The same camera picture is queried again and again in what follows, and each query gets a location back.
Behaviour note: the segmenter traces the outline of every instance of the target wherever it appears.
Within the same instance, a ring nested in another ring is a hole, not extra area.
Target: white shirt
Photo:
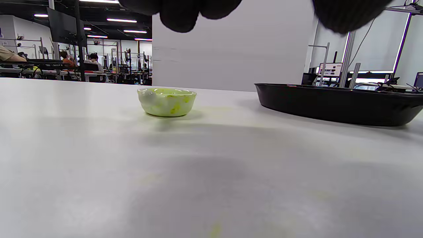
[[[84,63],[85,64],[97,64],[99,66],[99,70],[98,71],[95,71],[95,72],[98,72],[100,74],[104,73],[103,66],[99,62],[97,62],[97,61],[92,62],[91,60],[85,60]]]

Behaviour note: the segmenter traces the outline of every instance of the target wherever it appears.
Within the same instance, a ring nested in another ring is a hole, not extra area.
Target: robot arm
[[[392,0],[312,1],[316,16],[326,28],[346,34],[359,29],[380,15]],[[194,28],[200,13],[208,19],[221,19],[235,10],[241,0],[120,0],[119,2],[131,11],[145,15],[160,13],[160,19],[167,28],[185,33]]]

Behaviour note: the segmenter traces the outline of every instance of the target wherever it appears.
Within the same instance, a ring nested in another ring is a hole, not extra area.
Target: cable
[[[358,51],[360,50],[360,47],[361,47],[361,45],[363,44],[364,39],[366,39],[366,36],[367,36],[367,34],[369,33],[371,26],[373,26],[373,22],[374,22],[374,20],[376,20],[376,18],[374,18],[374,19],[373,19],[373,21],[371,21],[371,24],[370,24],[370,26],[369,26],[369,29],[367,30],[366,34],[365,34],[365,35],[364,35],[364,37],[363,37],[363,40],[361,41],[360,45],[358,46],[357,52],[355,53],[354,57],[352,58],[351,63],[349,63],[348,68],[352,65],[352,62],[354,62],[354,59],[355,59],[355,57],[357,56],[357,53],[358,53]]]

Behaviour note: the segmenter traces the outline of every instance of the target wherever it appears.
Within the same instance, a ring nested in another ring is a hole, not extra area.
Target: green stain
[[[219,238],[220,232],[222,231],[222,226],[217,223],[213,226],[213,229],[210,232],[210,238]]]

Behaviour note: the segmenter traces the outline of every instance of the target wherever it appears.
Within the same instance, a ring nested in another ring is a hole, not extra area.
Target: person's arm
[[[25,58],[22,58],[19,55],[11,52],[2,45],[0,45],[0,60],[11,62],[26,62]]]
[[[26,59],[20,57],[19,55],[13,55],[12,57],[8,58],[6,61],[11,61],[11,62],[26,62]]]
[[[104,73],[103,66],[99,62],[97,62],[97,65],[99,66],[99,73],[100,74]]]

